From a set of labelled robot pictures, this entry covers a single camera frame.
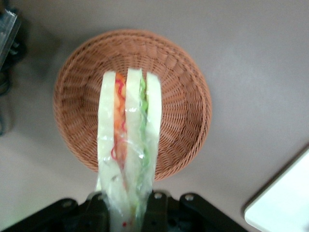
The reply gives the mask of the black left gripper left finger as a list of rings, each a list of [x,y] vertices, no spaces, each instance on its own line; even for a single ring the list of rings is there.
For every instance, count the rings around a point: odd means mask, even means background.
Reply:
[[[4,232],[108,232],[110,214],[100,191],[85,202],[63,198],[3,229]]]

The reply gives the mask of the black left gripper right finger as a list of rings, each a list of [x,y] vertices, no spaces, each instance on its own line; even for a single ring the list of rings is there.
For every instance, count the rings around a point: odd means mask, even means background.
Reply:
[[[179,200],[153,191],[144,215],[145,232],[243,232],[244,228],[196,193]]]

